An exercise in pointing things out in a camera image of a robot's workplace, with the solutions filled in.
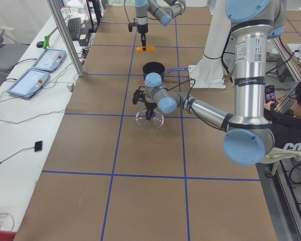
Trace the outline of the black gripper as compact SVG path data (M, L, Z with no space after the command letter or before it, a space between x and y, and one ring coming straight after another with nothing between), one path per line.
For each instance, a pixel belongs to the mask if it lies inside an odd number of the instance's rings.
M138 89L134 92L132 103L137 104L138 101L144 103L146 107L145 118L147 121L150 121L153 118L154 109L157 108L157 104L155 102L150 102L146 100L145 91L142 90L143 86L139 86Z
M147 17L136 17L133 23L128 23L128 30L132 32L133 27L137 27L137 32L141 37L142 51L146 51L146 33L148 32L148 20Z

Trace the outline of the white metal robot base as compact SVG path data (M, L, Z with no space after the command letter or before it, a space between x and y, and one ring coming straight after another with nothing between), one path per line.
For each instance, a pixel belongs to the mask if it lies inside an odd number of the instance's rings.
M222 54L231 29L226 3L227 0L216 1L203 57L196 65L189 66L194 88L225 88Z

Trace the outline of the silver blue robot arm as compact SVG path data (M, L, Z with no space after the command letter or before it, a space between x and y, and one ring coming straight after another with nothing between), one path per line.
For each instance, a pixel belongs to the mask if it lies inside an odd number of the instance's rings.
M153 118L176 108L225 132L223 150L240 165L271 163L275 138L263 114L267 40L283 33L286 1L216 1L202 59L189 66L190 85L202 99L170 91L157 63L143 67L144 89L133 103L145 107L137 123L149 129Z
M128 31L132 32L132 28L136 27L141 38L141 52L150 51L151 48L146 44L146 33L148 32L148 13L155 20L158 20L163 26L167 26L171 20L178 15L184 13L186 9L185 1L165 1L169 6L162 8L157 1L154 0L137 0L134 1L136 17L134 21L129 23Z

